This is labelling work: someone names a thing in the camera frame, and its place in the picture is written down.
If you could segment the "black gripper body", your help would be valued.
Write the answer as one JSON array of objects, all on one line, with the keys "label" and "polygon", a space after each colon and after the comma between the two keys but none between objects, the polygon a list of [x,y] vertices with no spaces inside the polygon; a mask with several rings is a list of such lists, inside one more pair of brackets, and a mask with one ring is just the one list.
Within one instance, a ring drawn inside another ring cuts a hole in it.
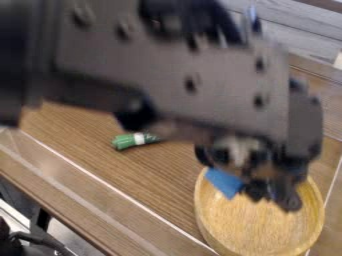
[{"label": "black gripper body", "polygon": [[265,141],[242,136],[215,138],[201,135],[194,139],[194,146],[201,145],[218,152],[221,161],[213,167],[237,176],[245,183],[246,169],[279,169],[285,172],[308,170],[309,163],[286,158]]}]

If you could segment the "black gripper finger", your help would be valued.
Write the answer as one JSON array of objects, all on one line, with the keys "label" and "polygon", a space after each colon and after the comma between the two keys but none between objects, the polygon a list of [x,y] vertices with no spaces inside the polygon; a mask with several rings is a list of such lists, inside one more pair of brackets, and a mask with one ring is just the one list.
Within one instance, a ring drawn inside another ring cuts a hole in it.
[{"label": "black gripper finger", "polygon": [[201,145],[194,146],[195,157],[202,165],[213,168],[221,161],[218,152]]},{"label": "black gripper finger", "polygon": [[254,202],[271,201],[283,212],[301,210],[304,202],[298,186],[308,179],[308,170],[285,172],[279,169],[246,169],[245,194]]}]

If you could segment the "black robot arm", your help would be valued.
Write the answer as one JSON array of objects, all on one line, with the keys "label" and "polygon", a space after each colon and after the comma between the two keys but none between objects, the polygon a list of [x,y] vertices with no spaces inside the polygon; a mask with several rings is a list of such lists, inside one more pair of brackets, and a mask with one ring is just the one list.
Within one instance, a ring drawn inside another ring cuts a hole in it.
[{"label": "black robot arm", "polygon": [[44,102],[193,143],[253,200],[300,210],[322,105],[254,10],[234,18],[225,0],[0,0],[0,125]]}]

